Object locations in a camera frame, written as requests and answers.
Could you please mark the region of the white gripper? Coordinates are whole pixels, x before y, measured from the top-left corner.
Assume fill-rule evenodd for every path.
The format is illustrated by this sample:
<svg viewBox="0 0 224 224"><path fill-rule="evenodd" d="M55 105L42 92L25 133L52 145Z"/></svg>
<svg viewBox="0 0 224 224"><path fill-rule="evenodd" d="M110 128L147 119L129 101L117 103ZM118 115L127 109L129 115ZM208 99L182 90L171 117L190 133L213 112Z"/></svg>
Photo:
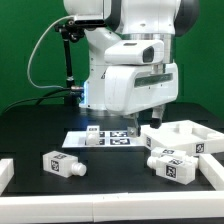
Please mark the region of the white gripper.
<svg viewBox="0 0 224 224"><path fill-rule="evenodd" d="M158 129L162 124L163 104L174 101L177 95L178 68L175 63L167 64L157 74L151 65L109 66L105 73L105 107L116 115L131 114L127 125L130 137L141 134L137 112L154 107L150 127Z"/></svg>

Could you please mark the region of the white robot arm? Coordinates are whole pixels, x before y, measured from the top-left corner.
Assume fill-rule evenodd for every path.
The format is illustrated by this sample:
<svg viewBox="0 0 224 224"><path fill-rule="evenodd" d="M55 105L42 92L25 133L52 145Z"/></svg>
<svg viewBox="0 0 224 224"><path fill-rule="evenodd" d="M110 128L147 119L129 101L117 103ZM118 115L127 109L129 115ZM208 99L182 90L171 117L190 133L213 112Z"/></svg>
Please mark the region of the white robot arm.
<svg viewBox="0 0 224 224"><path fill-rule="evenodd" d="M140 135L138 114L152 110L159 128L165 105L178 95L173 41L199 15L199 0L63 0L69 25L87 37L90 74L82 108L127 120Z"/></svg>

